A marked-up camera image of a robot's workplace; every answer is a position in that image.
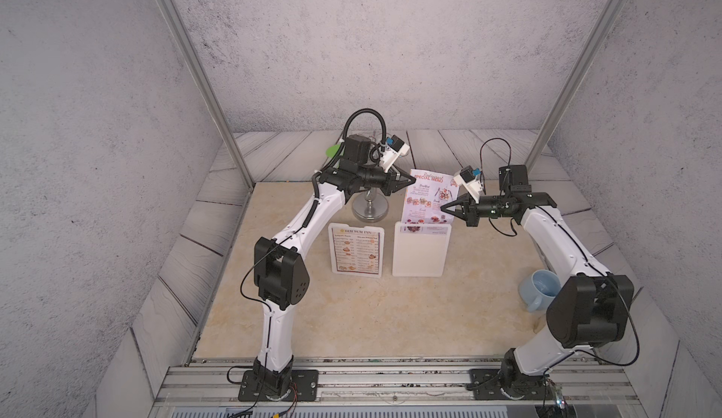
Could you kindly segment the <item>pink special menu sheet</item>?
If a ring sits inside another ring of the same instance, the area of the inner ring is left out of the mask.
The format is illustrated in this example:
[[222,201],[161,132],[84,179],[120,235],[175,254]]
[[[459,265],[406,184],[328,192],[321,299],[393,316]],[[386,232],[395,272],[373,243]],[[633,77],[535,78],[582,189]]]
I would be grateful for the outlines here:
[[441,207],[458,197],[459,185],[453,176],[419,169],[412,169],[410,175],[416,182],[405,190],[400,229],[429,233],[438,225],[451,225],[454,217]]

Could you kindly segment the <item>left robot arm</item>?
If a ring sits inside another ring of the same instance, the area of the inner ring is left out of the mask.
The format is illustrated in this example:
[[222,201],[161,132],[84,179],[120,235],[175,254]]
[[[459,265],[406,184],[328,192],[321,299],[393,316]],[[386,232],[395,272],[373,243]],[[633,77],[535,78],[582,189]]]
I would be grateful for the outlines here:
[[353,135],[343,137],[331,160],[311,177],[312,196],[294,219],[271,239],[254,247],[253,283],[264,305],[261,351],[249,372],[266,397],[280,398],[291,388],[291,332],[295,307],[310,285],[306,255],[330,220],[357,193],[377,188],[389,196],[416,182],[395,162],[410,151],[394,135],[381,143]]

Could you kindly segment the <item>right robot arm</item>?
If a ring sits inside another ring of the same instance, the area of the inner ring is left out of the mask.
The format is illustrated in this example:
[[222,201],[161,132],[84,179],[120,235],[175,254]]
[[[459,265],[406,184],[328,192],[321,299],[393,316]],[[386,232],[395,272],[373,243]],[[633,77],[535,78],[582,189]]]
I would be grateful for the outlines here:
[[534,192],[524,165],[498,171],[500,192],[487,194],[483,173],[469,166],[454,180],[466,193],[442,205],[443,212],[476,227],[505,218],[522,227],[539,249],[547,272],[560,280],[545,312],[546,324],[529,342],[508,350],[493,382],[512,400],[549,394],[550,371],[576,354],[623,339],[636,326],[631,317],[635,286],[599,262],[564,222],[546,192]]

